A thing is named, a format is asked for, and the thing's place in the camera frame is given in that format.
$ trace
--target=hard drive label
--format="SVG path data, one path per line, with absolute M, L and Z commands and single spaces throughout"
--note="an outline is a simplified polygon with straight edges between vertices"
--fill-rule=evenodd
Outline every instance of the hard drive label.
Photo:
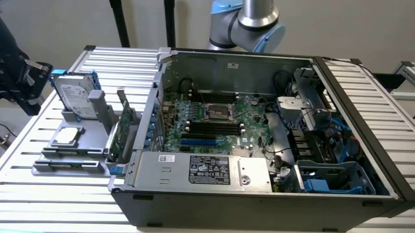
M 91 90 L 87 90 L 82 86 L 68 84 L 62 84 L 60 89 L 66 99 L 68 100 L 72 111 L 83 118 L 96 119 L 94 106 L 88 100 L 88 94 L 91 93 Z
M 191 155 L 188 170 L 191 183 L 230 185 L 230 176 L 228 157 Z

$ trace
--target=blue latch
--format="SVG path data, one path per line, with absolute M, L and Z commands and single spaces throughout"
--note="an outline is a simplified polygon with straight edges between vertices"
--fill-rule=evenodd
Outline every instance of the blue latch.
M 52 71 L 52 75 L 64 75 L 64 74 L 67 74 L 67 70 L 64 69 L 55 69 Z
M 330 190 L 327 180 L 308 179 L 304 181 L 304 188 L 308 193 L 339 193 L 339 194 L 360 194 L 363 188 L 354 187 L 350 190 Z
M 110 175 L 112 175 L 112 176 L 126 176 L 124 167 L 123 166 L 114 166 L 114 167 L 111 167 Z

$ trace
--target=warning label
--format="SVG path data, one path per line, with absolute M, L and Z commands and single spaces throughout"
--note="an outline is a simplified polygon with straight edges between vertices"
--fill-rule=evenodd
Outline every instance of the warning label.
M 230 185 L 230 159 L 191 155 L 188 181 L 199 184 Z

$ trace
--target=blue cable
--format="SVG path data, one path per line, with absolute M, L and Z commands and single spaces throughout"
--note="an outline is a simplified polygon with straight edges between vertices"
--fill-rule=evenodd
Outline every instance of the blue cable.
M 343 147 L 343 154 L 338 162 L 339 164 L 343 163 L 346 157 L 347 157 L 347 144 L 344 144 L 344 147 Z
M 336 125 L 339 125 L 343 129 L 350 130 L 350 127 L 347 125 L 344 125 L 342 122 L 339 122 L 336 119 L 327 117 L 327 120 L 331 120 L 331 122 L 335 123 Z

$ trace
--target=cable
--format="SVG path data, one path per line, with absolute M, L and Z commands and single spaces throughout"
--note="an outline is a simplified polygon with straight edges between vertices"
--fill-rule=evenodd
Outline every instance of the cable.
M 360 142 L 355 137 L 350 137 L 351 140 L 354 140 L 358 143 L 358 154 L 360 153 Z
M 238 116 L 235 116 L 235 118 L 239 118 L 242 115 L 244 115 L 248 111 L 251 111 L 251 109 L 243 111 L 240 114 L 238 114 Z
M 342 127 L 342 129 L 350 130 L 350 127 L 346 124 L 343 124 L 342 122 L 339 122 L 336 119 L 330 117 L 330 118 L 327 118 L 327 120 L 330 120 L 330 122 L 332 122 L 336 125 L 339 125 Z
M 275 90 L 278 96 L 280 96 L 280 94 L 279 94 L 279 91 L 278 91 L 278 88 L 276 88 L 275 78 L 276 78 L 276 76 L 280 73 L 287 73 L 291 76 L 291 82 L 294 83 L 294 75 L 287 70 L 279 70 L 278 72 L 274 73 L 274 76 L 272 76 L 272 86 L 274 86 L 274 90 Z
M 346 157 L 347 157 L 347 142 L 346 142 L 344 147 L 343 147 L 343 154 L 342 154 L 342 157 L 340 157 L 339 162 L 338 162 L 339 164 L 343 163 Z
M 327 109 L 327 111 L 328 111 L 328 118 L 330 118 L 330 123 L 328 123 L 328 129 L 331 129 L 332 127 L 331 127 L 331 123 L 332 123 L 332 118 L 331 118 L 331 111 Z
M 9 132 L 11 132 L 11 134 L 15 136 L 15 137 L 17 137 L 15 134 L 13 134 L 13 132 L 11 131 L 11 129 L 5 126 L 5 125 L 3 125 L 3 124 L 0 124 Z
M 355 64 L 352 63 L 351 61 L 343 61 L 343 60 L 339 60 L 336 58 L 332 58 L 332 57 L 322 57 L 323 59 L 326 60 L 330 60 L 330 61 L 336 61 L 336 62 L 346 62 L 346 63 L 350 63 L 350 64 L 354 64 L 355 66 L 360 67 L 362 69 L 364 69 L 370 74 L 371 76 L 379 81 L 378 77 L 375 76 L 375 74 L 371 72 L 371 70 L 368 68 L 366 68 L 363 65 L 360 64 Z
M 267 109 L 268 104 L 275 104 L 275 105 L 276 105 L 275 102 L 267 102 L 266 105 L 264 105 L 264 111 L 266 111 L 266 109 Z M 279 107 L 276 106 L 276 108 L 274 108 L 274 106 L 271 106 L 271 109 L 272 109 L 272 112 L 274 112 L 275 114 L 278 114 L 278 117 L 279 117 L 279 119 L 280 119 L 280 122 L 283 123 L 283 125 L 284 125 L 287 131 L 291 131 L 291 128 L 288 127 L 288 125 L 287 125 L 287 123 L 286 123 L 286 121 L 284 121 L 284 118 L 283 118 L 283 116 L 282 116 L 282 114 L 280 114 Z
M 315 110 L 315 109 L 314 109 L 314 108 L 310 109 L 303 115 L 300 115 L 300 116 L 299 116 L 299 119 L 298 119 L 296 121 L 302 120 L 302 119 L 304 118 L 304 116 L 306 116 L 308 113 L 311 113 L 312 110 Z
M 220 117 L 222 119 L 228 120 L 228 118 L 226 118 L 224 116 L 220 116 L 220 115 L 212 113 L 208 109 L 206 109 L 206 111 L 207 111 L 208 113 L 214 114 L 215 116 Z
M 284 148 L 284 149 L 282 149 L 282 150 L 278 150 L 278 151 L 275 151 L 274 153 L 276 154 L 276 153 L 282 153 L 284 150 L 291 150 L 291 148 L 288 147 L 288 148 Z
M 179 86 L 178 86 L 178 93 L 182 93 L 182 90 L 180 90 L 180 87 L 182 87 L 182 83 L 188 80 L 191 82 L 194 82 L 192 78 L 191 77 L 183 77 L 179 81 Z

